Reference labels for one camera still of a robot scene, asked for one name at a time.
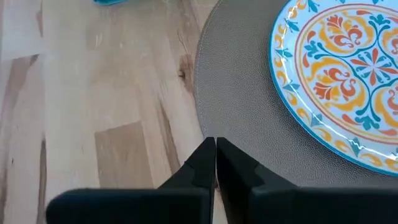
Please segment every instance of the plate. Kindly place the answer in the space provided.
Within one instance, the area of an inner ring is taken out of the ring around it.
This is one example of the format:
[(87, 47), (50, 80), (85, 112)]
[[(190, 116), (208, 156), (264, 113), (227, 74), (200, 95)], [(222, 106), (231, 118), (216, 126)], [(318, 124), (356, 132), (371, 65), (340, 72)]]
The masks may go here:
[(293, 0), (269, 65), (293, 117), (345, 159), (398, 175), (396, 0)]

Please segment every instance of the gray placemat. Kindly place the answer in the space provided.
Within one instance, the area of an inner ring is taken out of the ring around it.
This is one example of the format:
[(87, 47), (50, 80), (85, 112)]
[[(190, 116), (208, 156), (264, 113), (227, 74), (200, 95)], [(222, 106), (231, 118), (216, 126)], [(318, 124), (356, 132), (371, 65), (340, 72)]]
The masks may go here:
[(272, 82), (268, 43), (286, 0), (221, 0), (202, 32), (195, 99), (205, 136), (224, 136), (297, 185), (398, 187), (312, 138), (285, 108)]

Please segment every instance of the wooden floor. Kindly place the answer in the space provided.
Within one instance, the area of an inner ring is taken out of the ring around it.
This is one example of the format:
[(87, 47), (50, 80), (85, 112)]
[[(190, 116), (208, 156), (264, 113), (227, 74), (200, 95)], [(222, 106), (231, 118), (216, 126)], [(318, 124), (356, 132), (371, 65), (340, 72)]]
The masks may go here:
[(0, 224), (44, 223), (68, 189), (154, 188), (178, 170), (203, 140), (193, 63), (215, 4), (0, 0)]

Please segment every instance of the wood knot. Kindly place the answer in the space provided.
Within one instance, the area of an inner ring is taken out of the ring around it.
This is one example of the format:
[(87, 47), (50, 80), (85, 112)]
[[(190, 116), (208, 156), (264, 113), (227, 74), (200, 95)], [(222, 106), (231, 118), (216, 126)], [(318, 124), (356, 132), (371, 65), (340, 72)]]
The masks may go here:
[(180, 57), (178, 76), (184, 82), (184, 87), (189, 93), (193, 93), (193, 59), (190, 54)]

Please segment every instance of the plate rim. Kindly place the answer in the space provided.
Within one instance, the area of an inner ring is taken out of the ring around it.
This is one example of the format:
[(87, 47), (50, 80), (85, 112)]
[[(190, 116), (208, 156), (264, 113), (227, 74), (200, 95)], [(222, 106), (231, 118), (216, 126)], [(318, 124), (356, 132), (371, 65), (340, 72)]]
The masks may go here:
[(394, 176), (394, 177), (398, 177), (398, 172), (391, 172), (385, 169), (380, 169), (374, 166), (370, 166), (369, 164), (365, 164), (364, 162), (361, 162), (360, 160), (354, 159), (350, 156), (347, 156), (346, 154), (340, 152), (339, 150), (337, 150), (335, 147), (331, 146), (329, 143), (327, 143), (325, 140), (323, 140), (322, 138), (320, 138), (317, 134), (315, 134), (315, 132), (306, 124), (304, 124), (304, 122), (297, 116), (296, 112), (293, 110), (293, 108), (291, 107), (291, 105), (286, 101), (285, 96), (282, 93), (282, 90), (280, 89), (280, 86), (278, 85), (278, 81), (276, 78), (276, 74), (273, 68), (273, 61), (272, 61), (272, 57), (271, 57), (271, 51), (272, 51), (272, 40), (273, 40), (273, 36), (274, 36), (274, 32), (275, 32), (275, 27), (277, 25), (277, 21), (279, 16), (281, 16), (282, 12), (288, 7), (288, 5), (291, 2), (294, 2), (296, 0), (288, 0), (285, 5), (282, 7), (282, 9), (278, 12), (274, 22), (272, 23), (272, 31), (269, 34), (269, 48), (268, 48), (268, 64), (269, 64), (269, 70), (271, 72), (271, 76), (272, 76), (272, 81), (274, 82), (274, 86), (278, 92), (279, 97), (281, 98), (282, 102), (284, 103), (285, 107), (288, 109), (290, 115), (293, 116), (294, 120), (296, 122), (298, 122), (298, 124), (301, 125), (301, 127), (303, 127), (304, 130), (306, 130), (307, 133), (309, 133), (311, 135), (311, 137), (313, 137), (314, 139), (316, 139), (318, 142), (320, 142), (323, 146), (325, 146), (327, 149), (329, 149), (330, 151), (334, 152), (335, 154), (339, 155), (340, 157), (346, 159), (347, 161), (352, 162), (353, 164), (356, 164), (358, 166), (364, 167), (366, 169), (369, 169), (371, 171), (380, 173), (380, 174), (385, 174), (385, 175), (389, 175), (389, 176)]

